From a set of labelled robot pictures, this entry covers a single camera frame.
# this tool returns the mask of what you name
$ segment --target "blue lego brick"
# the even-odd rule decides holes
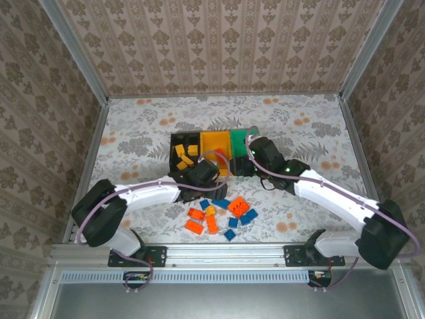
[[[207,207],[210,205],[210,203],[208,202],[207,199],[204,199],[203,201],[199,202],[201,204],[202,210],[204,211],[205,209],[207,209]]]
[[[232,239],[236,237],[236,234],[232,229],[229,229],[227,232],[224,233],[224,236],[227,238],[228,241],[232,241]]]
[[[227,199],[221,199],[221,200],[213,199],[212,203],[214,205],[217,205],[217,206],[223,208],[223,209],[227,209],[228,204],[230,204],[230,201],[228,201]]]
[[[238,219],[231,217],[231,218],[228,220],[228,226],[229,226],[230,228],[237,228],[237,226],[238,226]]]
[[[246,214],[251,220],[253,220],[255,217],[258,216],[257,212],[255,211],[255,209],[250,209],[249,211],[246,212]]]
[[[247,214],[242,215],[239,219],[242,226],[245,226],[251,222],[251,218]]]

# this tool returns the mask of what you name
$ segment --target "gray panel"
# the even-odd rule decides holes
[[[356,270],[325,293],[306,284],[61,285],[53,317],[119,319],[406,318],[391,272]]]

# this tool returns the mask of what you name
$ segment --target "wall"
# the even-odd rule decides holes
[[[425,1],[404,1],[349,105],[380,198],[425,247]],[[411,262],[425,287],[425,256]]]
[[[0,39],[0,318],[23,318],[100,107],[37,0],[0,1]]]
[[[60,0],[112,96],[337,92],[383,0]]]

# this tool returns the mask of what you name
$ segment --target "table surface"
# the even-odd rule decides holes
[[[200,96],[117,99],[110,110],[90,187],[108,178],[134,184],[169,173],[170,134],[230,130],[257,125],[286,159],[297,158],[332,182],[365,195],[363,180],[337,96]],[[230,200],[242,196],[259,216],[235,230],[237,243],[305,241],[316,229],[350,226],[319,205],[283,191],[265,191],[257,177],[231,177]],[[185,228],[190,207],[199,201],[161,204],[124,215],[146,243],[225,243],[230,212],[216,214],[219,232],[196,235]]]

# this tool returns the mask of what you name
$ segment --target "floral tablecloth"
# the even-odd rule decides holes
[[[91,184],[108,178],[115,184],[149,181],[169,172],[173,132],[228,130],[257,125],[285,158],[308,163],[334,183],[365,194],[357,160],[336,95],[200,96],[122,99],[110,111]],[[265,191],[257,177],[231,177],[228,196],[242,196],[259,216],[239,226],[232,242],[305,241],[316,229],[346,230],[340,218],[283,191]],[[126,213],[123,227],[135,229],[147,243],[227,242],[228,211],[216,215],[219,232],[202,235],[185,228],[198,201],[162,204]]]

